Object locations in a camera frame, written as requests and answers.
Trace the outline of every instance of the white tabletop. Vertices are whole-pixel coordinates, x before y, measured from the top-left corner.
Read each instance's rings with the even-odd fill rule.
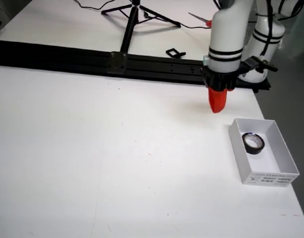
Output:
[[[165,2],[162,9],[157,0],[145,5],[190,25],[202,23],[189,20],[188,11],[204,18],[214,11],[207,1]],[[71,0],[34,0],[0,39],[112,51],[122,34]],[[208,40],[190,39],[208,34],[137,34],[129,52],[165,56],[176,47],[197,59]],[[263,118],[254,94],[237,89],[213,114],[207,93],[201,86],[0,67],[0,237],[304,237],[291,186],[241,184],[228,128],[234,118]]]

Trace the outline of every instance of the tripod leg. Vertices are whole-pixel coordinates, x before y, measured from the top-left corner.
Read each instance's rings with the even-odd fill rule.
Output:
[[[128,18],[126,30],[124,33],[122,46],[120,52],[128,52],[128,48],[130,46],[134,26],[138,23],[138,8],[132,7],[130,16]]]
[[[102,15],[106,15],[108,12],[119,11],[119,10],[131,8],[131,7],[132,7],[132,4],[129,4],[129,5],[126,5],[126,6],[118,6],[118,7],[115,7],[115,8],[111,8],[111,9],[108,9],[108,10],[104,10],[104,11],[101,12],[101,14],[102,14]]]
[[[153,14],[154,16],[156,16],[156,17],[158,17],[160,19],[163,19],[163,20],[165,20],[167,22],[170,22],[171,24],[173,24],[173,25],[175,25],[177,27],[181,27],[181,24],[179,22],[173,21],[173,20],[171,20],[171,19],[169,19],[169,18],[167,18],[165,16],[162,16],[161,14],[158,14],[157,12],[154,12],[154,11],[152,11],[152,10],[150,10],[150,9],[142,6],[142,5],[140,6],[140,9],[146,11],[147,13]]]

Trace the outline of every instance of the white box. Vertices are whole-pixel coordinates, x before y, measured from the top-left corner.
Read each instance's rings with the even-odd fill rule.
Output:
[[[265,142],[258,155],[245,151],[242,135],[247,132]],[[243,184],[286,187],[300,175],[275,121],[235,119],[229,135]]]

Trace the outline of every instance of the tripod stand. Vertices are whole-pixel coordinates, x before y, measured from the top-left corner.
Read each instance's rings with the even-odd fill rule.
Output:
[[[158,14],[157,12],[154,12],[144,6],[141,6],[141,1],[140,0],[132,0],[132,4],[129,5],[125,5],[125,6],[119,6],[119,7],[115,7],[115,8],[111,8],[108,10],[104,10],[101,12],[101,14],[103,15],[107,15],[108,12],[113,12],[113,11],[120,11],[123,15],[125,15],[128,18],[128,22],[127,22],[127,26],[125,29],[125,33],[124,33],[124,37],[123,37],[123,41],[122,41],[122,46],[121,46],[121,50],[120,52],[128,52],[128,48],[130,46],[130,42],[131,42],[131,38],[132,38],[132,34],[133,34],[133,30],[135,25],[152,20],[152,19],[160,19],[166,22],[169,22],[177,27],[181,27],[181,24],[177,21],[173,21],[165,16],[162,16],[161,14]],[[131,13],[130,16],[127,16],[122,10],[123,9],[127,9],[127,8],[132,8],[131,9]],[[143,11],[150,13],[152,15],[154,15],[154,17],[150,17],[146,20],[143,21],[138,21],[138,12],[139,9],[142,9]]]

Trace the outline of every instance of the scissors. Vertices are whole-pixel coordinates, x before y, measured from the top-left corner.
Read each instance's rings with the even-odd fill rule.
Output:
[[[211,20],[207,20],[205,18],[202,18],[202,17],[192,14],[190,12],[189,12],[189,14],[192,15],[193,17],[196,17],[198,20],[205,22],[208,27],[211,27]]]

